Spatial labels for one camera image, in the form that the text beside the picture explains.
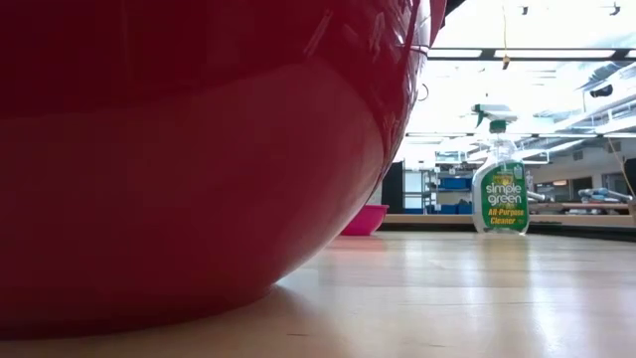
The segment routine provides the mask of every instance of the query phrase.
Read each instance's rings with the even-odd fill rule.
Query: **bottle label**
[[[528,194],[523,163],[505,163],[481,182],[482,215],[486,227],[521,232],[528,223]]]

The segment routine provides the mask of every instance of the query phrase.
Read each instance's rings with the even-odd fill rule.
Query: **wooden surface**
[[[0,357],[633,357],[636,245],[472,234],[334,241],[263,300]]]
[[[560,223],[577,226],[607,226],[633,228],[636,222],[629,215],[531,215],[532,223]],[[388,214],[387,224],[472,224],[472,215]]]

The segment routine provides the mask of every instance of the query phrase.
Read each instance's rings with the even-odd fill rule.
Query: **red plastic bowl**
[[[387,215],[389,205],[365,205],[343,230],[345,236],[369,236],[377,230]]]
[[[403,135],[409,3],[3,1],[0,336],[220,312],[314,255]]]

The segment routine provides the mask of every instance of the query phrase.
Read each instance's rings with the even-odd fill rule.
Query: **ceiling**
[[[617,14],[614,4],[620,6]],[[523,15],[525,6],[528,10]],[[633,0],[466,0],[447,16],[432,52],[439,48],[507,48],[511,54],[520,48],[549,48],[555,49],[556,54],[557,49],[632,49],[636,48],[635,18]],[[471,106],[477,103],[507,106],[517,118],[509,132],[634,129],[626,125],[636,116],[636,97],[630,99],[630,95],[636,94],[636,65],[626,61],[515,62],[515,57],[511,57],[506,70],[499,61],[428,61],[421,78],[425,86],[410,118],[405,146],[479,151],[480,135],[463,138],[445,135],[485,134],[487,123],[475,128],[477,116],[471,112]],[[589,95],[590,90],[608,84],[613,85],[611,96]],[[626,100],[627,109],[614,105]],[[539,141],[533,138],[519,137],[519,140],[523,146],[547,149],[535,145]],[[541,143],[553,144],[545,140]],[[401,155],[416,155],[413,153],[418,151],[421,152],[421,147],[404,148]]]

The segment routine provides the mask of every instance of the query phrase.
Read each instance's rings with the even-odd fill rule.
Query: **spray bottle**
[[[486,116],[473,107],[480,116]],[[524,163],[514,157],[515,142],[506,137],[506,119],[490,122],[490,150],[473,176],[473,223],[479,233],[524,234],[530,223]]]

